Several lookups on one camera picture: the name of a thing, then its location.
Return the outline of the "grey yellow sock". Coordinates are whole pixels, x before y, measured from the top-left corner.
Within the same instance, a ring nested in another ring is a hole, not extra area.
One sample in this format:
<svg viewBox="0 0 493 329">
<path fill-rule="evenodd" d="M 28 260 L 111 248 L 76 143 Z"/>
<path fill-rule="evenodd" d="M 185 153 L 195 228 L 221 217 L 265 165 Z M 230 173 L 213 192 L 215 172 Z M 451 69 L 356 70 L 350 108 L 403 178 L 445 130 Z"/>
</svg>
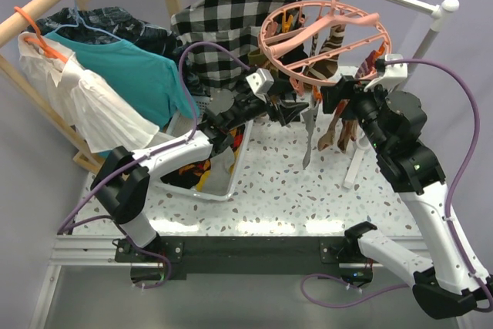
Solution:
<svg viewBox="0 0 493 329">
<path fill-rule="evenodd" d="M 307 148 L 302 160 L 302 166 L 304 170 L 309 166 L 311 160 L 312 138 L 316 126 L 317 114 L 318 104 L 313 103 L 310 105 L 310 108 L 307 111 L 303 112 L 301 115 L 304 121 L 305 130 L 307 132 Z"/>
</svg>

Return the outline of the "argyle orange brown sock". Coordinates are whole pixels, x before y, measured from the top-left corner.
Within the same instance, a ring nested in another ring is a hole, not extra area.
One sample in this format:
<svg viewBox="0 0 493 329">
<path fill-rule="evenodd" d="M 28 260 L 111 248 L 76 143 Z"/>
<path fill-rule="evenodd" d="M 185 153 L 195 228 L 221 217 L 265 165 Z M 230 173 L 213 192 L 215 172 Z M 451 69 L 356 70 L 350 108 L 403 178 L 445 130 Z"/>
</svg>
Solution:
<svg viewBox="0 0 493 329">
<path fill-rule="evenodd" d="M 347 151 L 350 141 L 355 141 L 357 136 L 357 120 L 342 120 L 342 129 L 337 141 L 337 147 L 342 153 Z"/>
</svg>

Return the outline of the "pink round clip hanger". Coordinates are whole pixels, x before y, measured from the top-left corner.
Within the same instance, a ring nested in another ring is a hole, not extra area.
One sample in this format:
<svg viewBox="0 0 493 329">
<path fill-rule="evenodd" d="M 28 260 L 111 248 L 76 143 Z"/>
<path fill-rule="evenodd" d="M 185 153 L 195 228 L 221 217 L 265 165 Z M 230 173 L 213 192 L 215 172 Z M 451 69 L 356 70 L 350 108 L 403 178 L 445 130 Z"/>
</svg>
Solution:
<svg viewBox="0 0 493 329">
<path fill-rule="evenodd" d="M 380 15 L 340 0 L 307 0 L 285 5 L 261 26 L 258 46 L 287 76 L 294 92 L 318 92 L 335 84 L 340 55 L 375 46 L 381 56 L 392 51 L 392 41 Z"/>
</svg>

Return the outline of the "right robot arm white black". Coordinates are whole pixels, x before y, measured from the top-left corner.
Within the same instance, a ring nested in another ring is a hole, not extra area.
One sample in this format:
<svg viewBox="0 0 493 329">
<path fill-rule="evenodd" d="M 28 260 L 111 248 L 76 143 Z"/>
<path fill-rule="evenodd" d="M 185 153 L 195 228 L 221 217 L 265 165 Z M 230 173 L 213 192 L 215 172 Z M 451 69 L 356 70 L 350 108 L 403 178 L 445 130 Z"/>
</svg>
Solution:
<svg viewBox="0 0 493 329">
<path fill-rule="evenodd" d="M 434 152 L 419 140 L 427 121 L 420 99 L 381 86 L 366 91 L 359 81 L 347 76 L 320 91 L 325 113 L 347 102 L 347 110 L 376 153 L 382 176 L 410 210 L 430 256 L 418 256 L 370 222 L 345 230 L 341 254 L 353 262 L 366 257 L 384 265 L 406 282 L 420 308 L 436 320 L 476 311 L 479 301 L 492 296 L 492 275 L 474 256 L 461 227 L 451 231 L 448 226 L 455 213 L 445 205 L 448 186 L 444 171 Z M 462 250 L 470 258 L 473 272 L 456 245 L 458 241 L 464 243 Z"/>
</svg>

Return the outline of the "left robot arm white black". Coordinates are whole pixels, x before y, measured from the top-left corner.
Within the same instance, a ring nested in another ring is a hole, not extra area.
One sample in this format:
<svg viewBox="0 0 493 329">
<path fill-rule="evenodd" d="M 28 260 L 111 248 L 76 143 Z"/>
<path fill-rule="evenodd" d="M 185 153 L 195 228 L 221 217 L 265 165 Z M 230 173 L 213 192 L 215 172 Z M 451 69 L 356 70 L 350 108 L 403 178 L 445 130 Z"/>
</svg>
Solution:
<svg viewBox="0 0 493 329">
<path fill-rule="evenodd" d="M 308 107 L 307 102 L 283 100 L 283 94 L 282 88 L 275 88 L 259 98 L 250 89 L 224 89 L 210 98 L 195 129 L 141 153 L 119 146 L 108 155 L 90 189 L 133 242 L 132 251 L 140 260 L 154 260 L 163 250 L 158 232 L 143 212 L 151 181 L 230 148 L 231 130 L 258 116 L 268 115 L 285 126 Z"/>
</svg>

